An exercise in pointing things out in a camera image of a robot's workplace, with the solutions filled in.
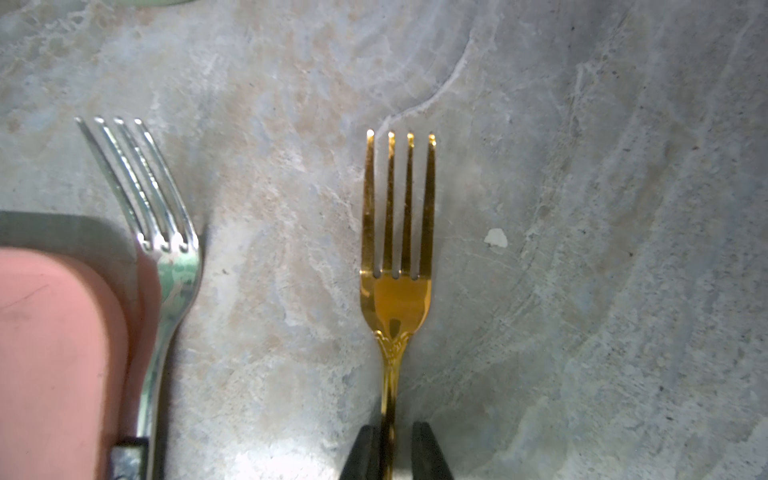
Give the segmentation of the gold fork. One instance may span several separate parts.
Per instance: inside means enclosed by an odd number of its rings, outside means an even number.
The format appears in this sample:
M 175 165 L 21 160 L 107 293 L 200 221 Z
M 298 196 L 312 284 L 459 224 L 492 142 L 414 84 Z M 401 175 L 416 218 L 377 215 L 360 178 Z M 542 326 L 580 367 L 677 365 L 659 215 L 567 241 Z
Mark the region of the gold fork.
M 411 258 L 414 135 L 407 135 L 408 157 L 401 268 L 393 269 L 395 133 L 388 133 L 387 201 L 382 265 L 375 267 L 375 132 L 366 132 L 363 186 L 360 305 L 383 360 L 381 424 L 376 477 L 393 475 L 396 450 L 395 418 L 399 374 L 406 346 L 429 312 L 436 190 L 436 137 L 428 136 L 419 267 Z

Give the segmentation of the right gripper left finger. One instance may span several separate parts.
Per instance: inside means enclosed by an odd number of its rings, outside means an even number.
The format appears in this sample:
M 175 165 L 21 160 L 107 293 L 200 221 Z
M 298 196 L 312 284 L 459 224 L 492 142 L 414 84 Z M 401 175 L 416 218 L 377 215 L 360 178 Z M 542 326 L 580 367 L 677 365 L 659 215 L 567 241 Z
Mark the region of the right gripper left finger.
M 376 426 L 360 428 L 345 461 L 339 480 L 377 480 L 380 433 Z

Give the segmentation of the pink plastic tray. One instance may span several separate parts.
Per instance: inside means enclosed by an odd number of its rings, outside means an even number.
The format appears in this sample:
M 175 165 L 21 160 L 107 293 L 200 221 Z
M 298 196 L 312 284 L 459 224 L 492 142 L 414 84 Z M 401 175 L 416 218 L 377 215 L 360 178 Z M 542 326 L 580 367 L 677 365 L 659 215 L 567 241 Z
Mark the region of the pink plastic tray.
M 1 475 L 5 479 L 148 479 L 141 383 L 160 282 L 137 256 L 138 330 L 111 286 L 65 255 L 1 251 Z

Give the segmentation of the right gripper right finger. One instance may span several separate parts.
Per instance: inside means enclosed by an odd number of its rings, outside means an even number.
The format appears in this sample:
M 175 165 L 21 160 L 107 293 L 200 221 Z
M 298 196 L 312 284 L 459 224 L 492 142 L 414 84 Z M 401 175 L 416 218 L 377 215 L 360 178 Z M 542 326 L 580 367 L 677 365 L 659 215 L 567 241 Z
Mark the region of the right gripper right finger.
M 412 428 L 411 465 L 414 480 L 453 480 L 431 426 L 415 422 Z

